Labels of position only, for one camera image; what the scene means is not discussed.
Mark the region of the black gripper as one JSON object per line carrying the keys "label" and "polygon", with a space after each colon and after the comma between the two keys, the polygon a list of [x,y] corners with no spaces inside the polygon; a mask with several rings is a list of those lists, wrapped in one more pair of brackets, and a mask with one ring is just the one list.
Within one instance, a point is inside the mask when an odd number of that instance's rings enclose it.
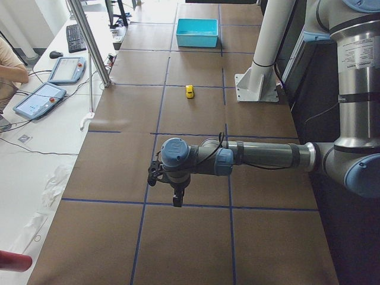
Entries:
{"label": "black gripper", "polygon": [[174,207],[182,207],[183,196],[185,195],[185,189],[190,184],[190,174],[187,173],[183,176],[168,176],[170,180],[170,185],[175,190],[175,194],[173,196],[173,206]]}

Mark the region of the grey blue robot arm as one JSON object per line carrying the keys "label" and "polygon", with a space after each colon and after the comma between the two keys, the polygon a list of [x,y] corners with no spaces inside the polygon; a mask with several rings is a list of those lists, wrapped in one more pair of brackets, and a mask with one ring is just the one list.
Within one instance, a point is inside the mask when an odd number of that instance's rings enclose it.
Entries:
{"label": "grey blue robot arm", "polygon": [[193,173],[227,176],[234,165],[319,171],[365,198],[379,197],[379,2],[308,1],[306,41],[337,43],[340,136],[304,145],[228,141],[201,145],[165,141],[148,170],[148,184],[168,183],[181,207]]}

